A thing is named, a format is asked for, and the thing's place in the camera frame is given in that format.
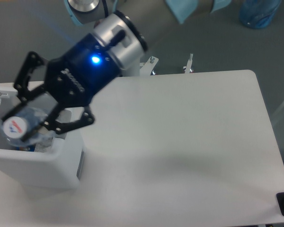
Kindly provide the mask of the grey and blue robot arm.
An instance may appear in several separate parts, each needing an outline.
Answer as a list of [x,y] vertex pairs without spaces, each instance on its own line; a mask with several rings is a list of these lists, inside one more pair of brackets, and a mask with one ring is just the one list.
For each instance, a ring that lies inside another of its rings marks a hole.
[[[228,0],[128,0],[119,8],[105,8],[102,22],[61,57],[47,61],[29,52],[16,77],[18,104],[1,119],[9,139],[35,144],[35,135],[64,134],[88,125],[95,118],[92,98],[174,26],[188,17],[211,13]],[[48,93],[56,105],[32,128],[17,114],[29,102]]]

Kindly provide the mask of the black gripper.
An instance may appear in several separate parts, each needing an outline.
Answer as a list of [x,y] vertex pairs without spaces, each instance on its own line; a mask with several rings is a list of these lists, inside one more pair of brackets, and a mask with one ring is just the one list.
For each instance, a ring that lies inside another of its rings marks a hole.
[[[87,34],[64,55],[51,61],[31,51],[15,79],[14,89],[19,103],[2,118],[6,121],[21,111],[28,102],[47,91],[59,104],[36,122],[21,136],[22,142],[40,142],[53,135],[62,135],[94,123],[95,118],[88,106],[93,96],[121,73],[108,51],[121,42],[121,33],[117,33],[108,44],[101,45],[92,35]],[[44,83],[33,90],[28,84],[33,72],[47,65]],[[59,119],[65,108],[84,107],[81,117],[72,122]]]

